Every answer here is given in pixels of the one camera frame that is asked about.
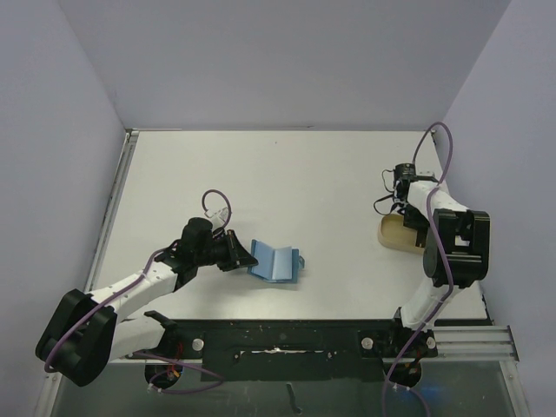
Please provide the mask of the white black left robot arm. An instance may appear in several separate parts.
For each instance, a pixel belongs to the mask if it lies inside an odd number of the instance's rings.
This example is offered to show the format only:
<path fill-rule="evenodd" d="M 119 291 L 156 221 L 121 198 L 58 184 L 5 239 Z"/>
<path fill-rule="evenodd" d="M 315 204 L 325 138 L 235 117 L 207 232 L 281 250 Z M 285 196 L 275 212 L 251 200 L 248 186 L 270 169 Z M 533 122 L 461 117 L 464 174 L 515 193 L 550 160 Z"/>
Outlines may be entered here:
<path fill-rule="evenodd" d="M 142 351 L 175 355 L 176 324 L 156 311 L 142 316 L 136 312 L 184 287 L 199 268 L 216 266 L 228 272 L 258 263 L 233 230 L 215 236 L 212 227 L 210 221 L 194 217 L 181 237 L 157 249 L 139 272 L 89 293 L 66 293 L 36 345 L 45 371 L 84 387 L 114 359 Z"/>

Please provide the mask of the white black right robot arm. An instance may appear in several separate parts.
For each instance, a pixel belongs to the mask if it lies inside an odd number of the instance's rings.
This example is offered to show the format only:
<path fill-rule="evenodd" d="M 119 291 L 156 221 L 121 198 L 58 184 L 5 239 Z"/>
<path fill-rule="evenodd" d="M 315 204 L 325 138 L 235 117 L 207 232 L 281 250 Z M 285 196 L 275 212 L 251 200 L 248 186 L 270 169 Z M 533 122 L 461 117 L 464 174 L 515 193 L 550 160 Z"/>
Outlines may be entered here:
<path fill-rule="evenodd" d="M 400 308 L 401 324 L 387 333 L 389 349 L 408 354 L 418 344 L 414 330 L 430 328 L 462 290 L 487 276 L 490 216 L 454 200 L 434 175 L 419 175 L 413 163 L 394 167 L 393 209 L 405 234 L 402 250 L 421 249 L 425 278 Z"/>

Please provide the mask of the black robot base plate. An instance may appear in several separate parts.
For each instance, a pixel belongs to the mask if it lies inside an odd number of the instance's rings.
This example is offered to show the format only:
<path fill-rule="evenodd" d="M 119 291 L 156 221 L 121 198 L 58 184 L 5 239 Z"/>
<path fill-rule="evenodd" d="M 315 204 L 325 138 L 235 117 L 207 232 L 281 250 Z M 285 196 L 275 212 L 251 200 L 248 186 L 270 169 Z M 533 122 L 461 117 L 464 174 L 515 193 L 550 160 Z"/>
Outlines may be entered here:
<path fill-rule="evenodd" d="M 199 361 L 203 381 L 383 381 L 400 356 L 398 374 L 420 373 L 435 358 L 434 333 L 414 334 L 389 320 L 162 320 L 150 354 Z"/>

